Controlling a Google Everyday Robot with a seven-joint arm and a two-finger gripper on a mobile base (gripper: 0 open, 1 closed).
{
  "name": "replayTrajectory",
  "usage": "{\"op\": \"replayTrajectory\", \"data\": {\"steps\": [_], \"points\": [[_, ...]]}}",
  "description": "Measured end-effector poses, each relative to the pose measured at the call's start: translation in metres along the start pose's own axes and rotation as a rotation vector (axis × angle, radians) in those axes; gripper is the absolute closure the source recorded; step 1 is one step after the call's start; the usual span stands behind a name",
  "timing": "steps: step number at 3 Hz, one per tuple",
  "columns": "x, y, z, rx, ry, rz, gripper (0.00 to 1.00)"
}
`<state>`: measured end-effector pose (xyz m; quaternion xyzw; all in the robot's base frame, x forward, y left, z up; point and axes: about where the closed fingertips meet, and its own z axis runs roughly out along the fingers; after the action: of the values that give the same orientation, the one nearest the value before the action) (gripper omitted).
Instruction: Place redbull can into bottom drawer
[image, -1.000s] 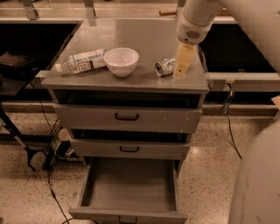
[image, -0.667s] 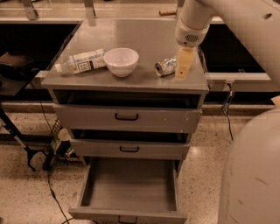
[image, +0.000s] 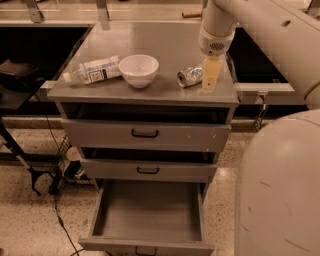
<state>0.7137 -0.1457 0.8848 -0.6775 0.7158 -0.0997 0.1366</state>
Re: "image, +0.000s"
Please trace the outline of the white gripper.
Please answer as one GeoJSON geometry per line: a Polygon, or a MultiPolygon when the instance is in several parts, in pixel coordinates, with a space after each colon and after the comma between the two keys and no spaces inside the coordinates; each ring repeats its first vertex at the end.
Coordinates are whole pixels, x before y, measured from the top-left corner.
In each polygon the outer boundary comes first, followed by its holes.
{"type": "Polygon", "coordinates": [[[228,36],[217,37],[208,33],[203,27],[199,32],[199,47],[207,55],[202,65],[202,88],[213,91],[217,83],[222,62],[218,56],[225,54],[234,39],[235,33],[228,36]]]}

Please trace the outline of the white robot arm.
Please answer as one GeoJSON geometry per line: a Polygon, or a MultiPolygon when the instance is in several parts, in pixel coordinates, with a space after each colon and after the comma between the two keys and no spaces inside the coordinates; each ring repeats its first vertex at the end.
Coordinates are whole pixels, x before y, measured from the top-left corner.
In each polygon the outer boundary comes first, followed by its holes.
{"type": "Polygon", "coordinates": [[[222,55],[243,28],[285,78],[242,84],[247,104],[286,105],[238,170],[234,256],[320,256],[319,0],[206,0],[201,51],[222,55]]]}

